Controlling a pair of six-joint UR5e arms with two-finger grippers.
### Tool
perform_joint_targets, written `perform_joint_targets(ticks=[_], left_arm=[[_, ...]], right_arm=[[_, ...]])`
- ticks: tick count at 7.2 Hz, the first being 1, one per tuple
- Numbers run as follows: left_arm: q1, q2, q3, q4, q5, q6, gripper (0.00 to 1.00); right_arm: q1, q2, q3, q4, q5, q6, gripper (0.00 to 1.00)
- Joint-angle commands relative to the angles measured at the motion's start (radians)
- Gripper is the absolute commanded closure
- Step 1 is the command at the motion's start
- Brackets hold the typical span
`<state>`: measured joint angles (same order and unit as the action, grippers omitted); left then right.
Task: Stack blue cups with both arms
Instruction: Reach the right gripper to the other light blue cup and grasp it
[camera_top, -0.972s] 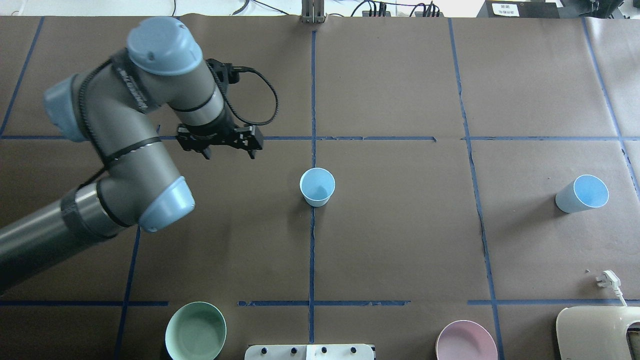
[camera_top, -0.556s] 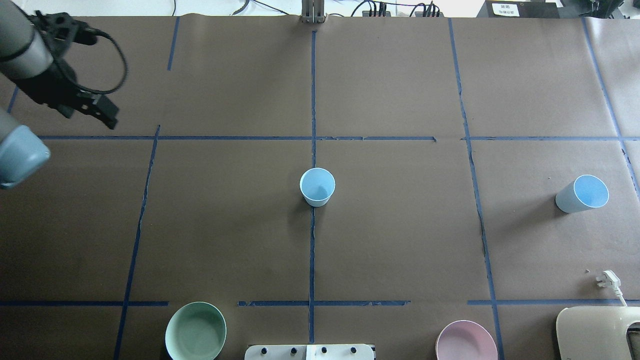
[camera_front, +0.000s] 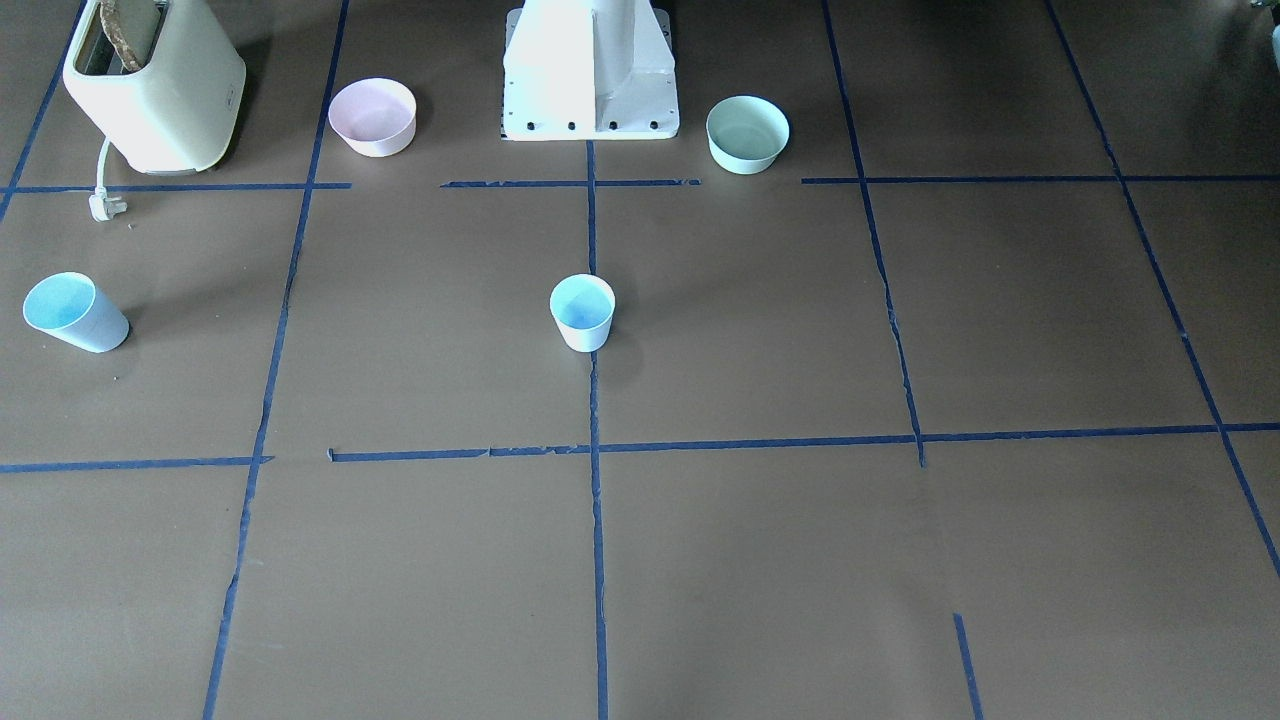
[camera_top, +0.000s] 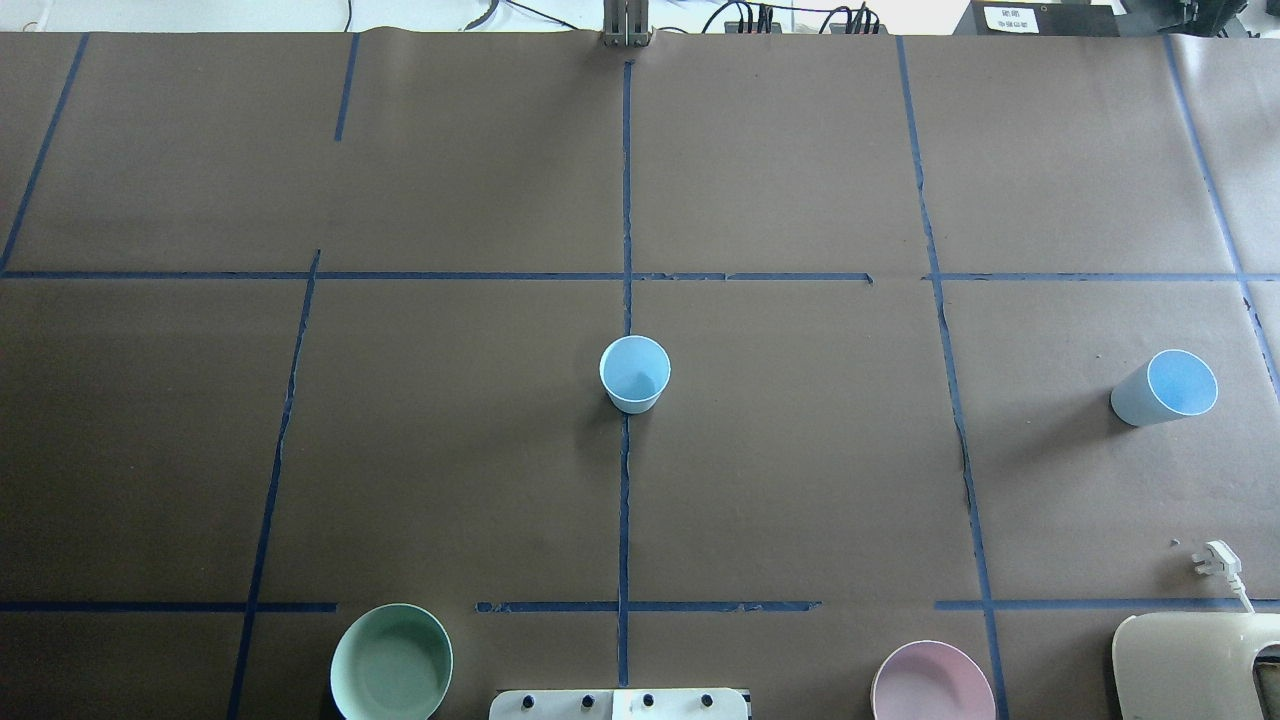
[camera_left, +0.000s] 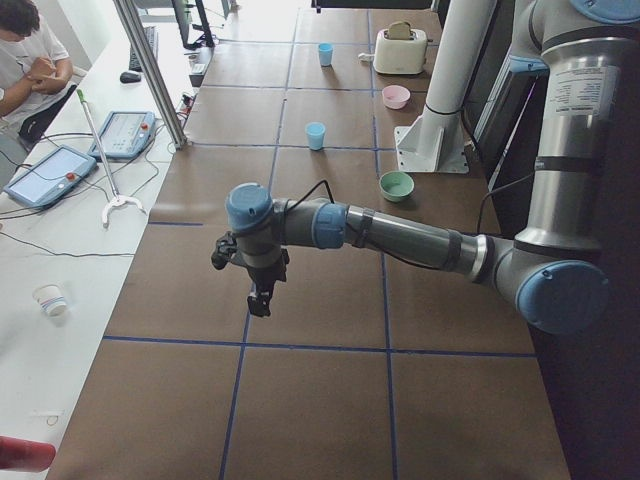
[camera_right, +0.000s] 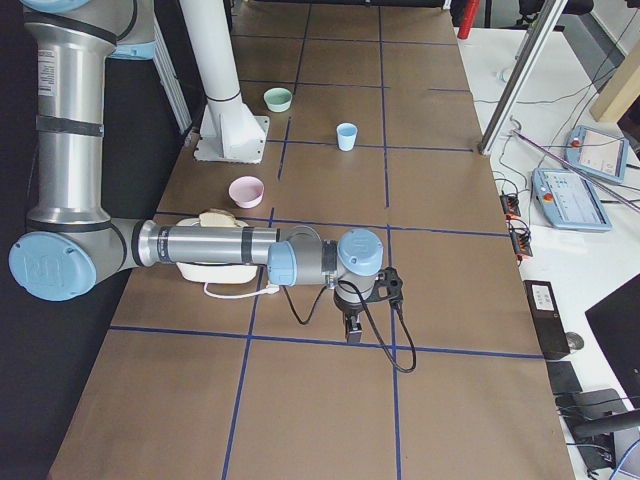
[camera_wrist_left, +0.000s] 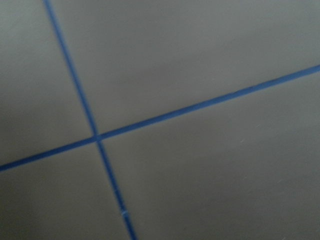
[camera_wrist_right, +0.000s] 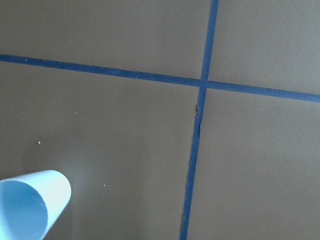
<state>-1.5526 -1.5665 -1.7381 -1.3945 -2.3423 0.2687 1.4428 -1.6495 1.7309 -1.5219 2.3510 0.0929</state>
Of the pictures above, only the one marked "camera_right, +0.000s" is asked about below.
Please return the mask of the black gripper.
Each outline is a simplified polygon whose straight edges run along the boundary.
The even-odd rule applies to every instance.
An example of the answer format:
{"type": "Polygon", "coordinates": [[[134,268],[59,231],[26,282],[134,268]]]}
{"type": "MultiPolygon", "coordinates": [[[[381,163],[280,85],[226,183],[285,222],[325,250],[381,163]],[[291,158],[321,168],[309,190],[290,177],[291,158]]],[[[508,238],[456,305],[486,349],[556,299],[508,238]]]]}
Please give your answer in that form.
{"type": "Polygon", "coordinates": [[[370,297],[371,293],[371,289],[364,289],[353,283],[339,283],[334,289],[334,304],[344,314],[343,324],[347,344],[361,342],[362,326],[358,315],[364,310],[362,303],[370,297]]]}

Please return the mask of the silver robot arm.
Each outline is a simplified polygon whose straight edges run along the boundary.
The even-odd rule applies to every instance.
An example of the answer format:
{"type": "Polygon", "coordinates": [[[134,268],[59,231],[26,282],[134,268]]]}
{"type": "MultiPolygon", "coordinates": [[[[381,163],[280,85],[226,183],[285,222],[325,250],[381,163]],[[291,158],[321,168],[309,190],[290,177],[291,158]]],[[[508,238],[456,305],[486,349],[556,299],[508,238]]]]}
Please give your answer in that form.
{"type": "Polygon", "coordinates": [[[380,239],[354,229],[322,239],[309,227],[161,226],[110,216],[101,205],[105,62],[155,53],[150,1],[27,1],[38,45],[39,196],[9,266],[31,295],[66,301],[112,275],[157,263],[197,269],[208,283],[230,265],[262,265],[272,285],[331,291],[348,343],[391,274],[380,239]]]}

